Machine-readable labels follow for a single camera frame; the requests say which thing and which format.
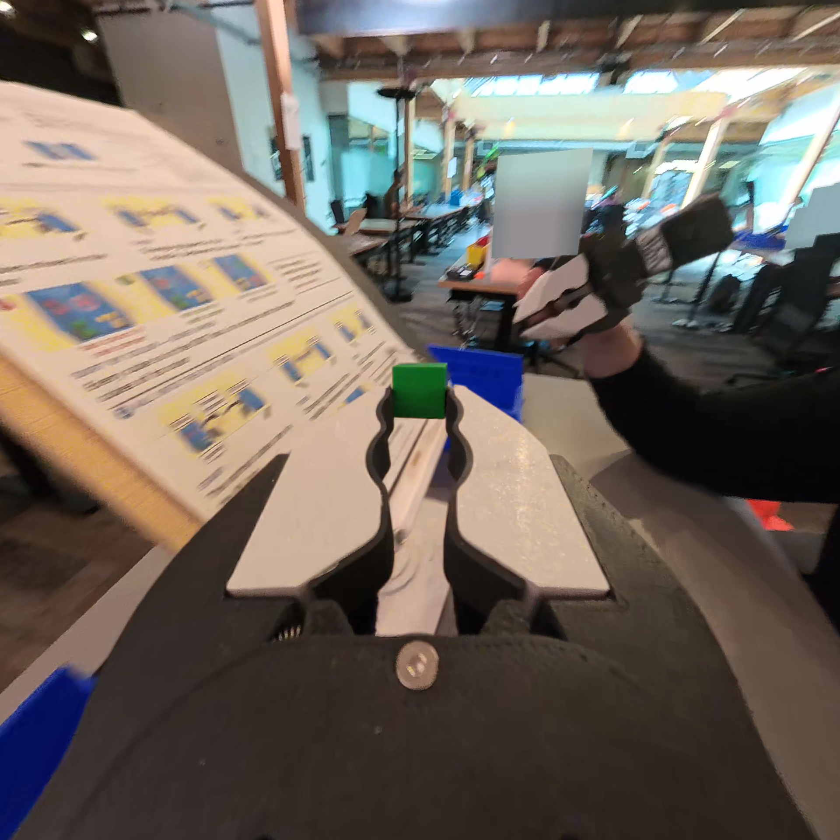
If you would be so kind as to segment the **orange plastic piece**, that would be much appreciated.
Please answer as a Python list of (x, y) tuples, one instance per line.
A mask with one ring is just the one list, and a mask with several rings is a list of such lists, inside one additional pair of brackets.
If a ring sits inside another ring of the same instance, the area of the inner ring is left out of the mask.
[(791, 532), (795, 530), (791, 523), (782, 518), (780, 502), (759, 499), (747, 499), (746, 501), (764, 530), (771, 532)]

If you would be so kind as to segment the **printed instruction board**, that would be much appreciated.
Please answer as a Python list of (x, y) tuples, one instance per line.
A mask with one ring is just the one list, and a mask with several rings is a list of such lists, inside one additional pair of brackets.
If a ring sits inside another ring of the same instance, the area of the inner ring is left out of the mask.
[(3, 81), (2, 426), (180, 549), (425, 351), (352, 256), (138, 113)]

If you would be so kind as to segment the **person's right forearm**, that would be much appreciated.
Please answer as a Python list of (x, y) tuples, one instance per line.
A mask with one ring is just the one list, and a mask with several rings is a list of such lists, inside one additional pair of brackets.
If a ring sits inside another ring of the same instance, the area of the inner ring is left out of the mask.
[(647, 350), (591, 379), (616, 434), (673, 480), (725, 497), (839, 502), (839, 373), (701, 391)]

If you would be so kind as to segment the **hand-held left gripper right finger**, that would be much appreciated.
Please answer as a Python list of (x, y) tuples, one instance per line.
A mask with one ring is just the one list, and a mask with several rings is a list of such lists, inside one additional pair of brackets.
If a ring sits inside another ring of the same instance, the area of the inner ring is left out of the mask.
[(526, 622), (554, 602), (608, 604), (612, 587), (548, 449), (464, 385), (448, 389), (444, 573), (455, 627), (479, 631), (502, 602)]

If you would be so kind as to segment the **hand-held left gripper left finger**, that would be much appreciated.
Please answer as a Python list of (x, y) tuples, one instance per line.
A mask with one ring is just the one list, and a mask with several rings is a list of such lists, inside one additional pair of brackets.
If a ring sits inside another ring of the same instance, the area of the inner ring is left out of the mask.
[(393, 425), (392, 390), (375, 387), (301, 433), (228, 578), (228, 595), (333, 601), (353, 630), (375, 630), (395, 555), (384, 483)]

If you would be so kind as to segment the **blue plastic bin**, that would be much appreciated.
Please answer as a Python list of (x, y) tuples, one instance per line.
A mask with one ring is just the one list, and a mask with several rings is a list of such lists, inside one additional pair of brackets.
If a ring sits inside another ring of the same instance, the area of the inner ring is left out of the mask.
[(430, 348), (433, 360), (423, 367), (420, 381), (436, 412), (432, 418), (445, 424), (437, 436), (442, 449), (449, 431), (455, 442), (465, 444), (480, 460), (503, 457), (516, 450), (527, 435), (521, 428), (522, 357), (514, 353), (483, 350)]
[(13, 837), (41, 796), (78, 729), (97, 684), (69, 666), (55, 670), (1, 727), (1, 838)]

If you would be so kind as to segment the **wooden work table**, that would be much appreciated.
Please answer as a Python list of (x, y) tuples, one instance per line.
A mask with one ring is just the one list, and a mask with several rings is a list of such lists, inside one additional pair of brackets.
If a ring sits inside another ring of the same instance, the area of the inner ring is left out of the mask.
[[(513, 316), (520, 289), (531, 269), (529, 260), (490, 259), (486, 265), (466, 277), (466, 258), (451, 266), (438, 279), (437, 287), (447, 292), (447, 302), (453, 306), (454, 336), (465, 347), (515, 352), (512, 338)], [(500, 305), (495, 336), (478, 337), (476, 324), (483, 306)]]

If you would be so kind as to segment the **green cube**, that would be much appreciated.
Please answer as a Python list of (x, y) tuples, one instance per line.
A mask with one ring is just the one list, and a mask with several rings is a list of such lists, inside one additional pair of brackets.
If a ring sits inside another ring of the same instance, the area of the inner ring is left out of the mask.
[(444, 419), (448, 393), (445, 363), (405, 363), (392, 367), (395, 418)]

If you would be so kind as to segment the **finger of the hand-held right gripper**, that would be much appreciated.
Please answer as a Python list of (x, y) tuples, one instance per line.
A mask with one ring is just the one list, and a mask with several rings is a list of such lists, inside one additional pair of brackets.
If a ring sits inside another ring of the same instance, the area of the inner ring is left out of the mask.
[(577, 255), (563, 265), (542, 273), (518, 302), (514, 323), (525, 323), (527, 316), (558, 298), (574, 300), (592, 295), (589, 275), (590, 265), (585, 255)]
[(607, 315), (606, 306), (596, 296), (558, 298), (525, 318), (521, 336), (531, 341), (567, 342)]

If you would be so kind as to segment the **person's right hand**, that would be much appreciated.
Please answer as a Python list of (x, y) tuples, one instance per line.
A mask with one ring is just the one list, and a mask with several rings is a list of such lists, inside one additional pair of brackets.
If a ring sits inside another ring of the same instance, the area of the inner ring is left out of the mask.
[(587, 333), (577, 345), (583, 373), (590, 380), (625, 372), (645, 350), (644, 338), (631, 318), (625, 318), (610, 329)]

